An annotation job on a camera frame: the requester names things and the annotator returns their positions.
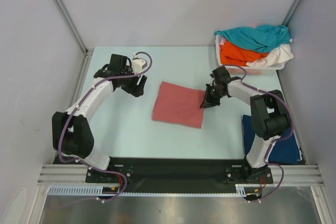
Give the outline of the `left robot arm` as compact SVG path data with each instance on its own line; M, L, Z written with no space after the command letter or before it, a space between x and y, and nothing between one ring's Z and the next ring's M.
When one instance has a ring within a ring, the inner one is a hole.
M65 112L55 112L52 116L53 148L61 162L82 162L98 170L98 176L105 182L115 178L116 169L109 165L110 156L94 142L90 121L118 88L134 97L142 96L147 81L145 73L152 64L152 57L144 51L136 52L133 58L112 54L110 62L94 74L88 91Z

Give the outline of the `pink polo shirt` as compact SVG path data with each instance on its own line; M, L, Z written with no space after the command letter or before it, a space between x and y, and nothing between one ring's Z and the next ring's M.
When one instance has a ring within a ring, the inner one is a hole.
M204 110L200 108L205 92L162 82L153 109L152 120L200 129Z

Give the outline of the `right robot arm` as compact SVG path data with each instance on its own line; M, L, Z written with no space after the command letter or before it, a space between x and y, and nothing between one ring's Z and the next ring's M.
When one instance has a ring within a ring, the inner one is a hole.
M237 98L250 106L255 138L245 157L243 179L254 183L261 177L261 169L269 165L268 159L276 142L288 137L282 135L290 130L293 134L292 116L279 90L265 91L249 85L244 78L231 77L225 66L212 71L211 84L206 85L201 109L219 106L221 98Z

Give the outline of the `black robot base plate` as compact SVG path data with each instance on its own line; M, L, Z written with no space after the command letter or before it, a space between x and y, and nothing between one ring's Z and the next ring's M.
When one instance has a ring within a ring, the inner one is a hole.
M109 172L87 170L85 181L125 186L127 193L218 194L232 193L237 184L271 185L271 169L248 168L243 159L117 158Z

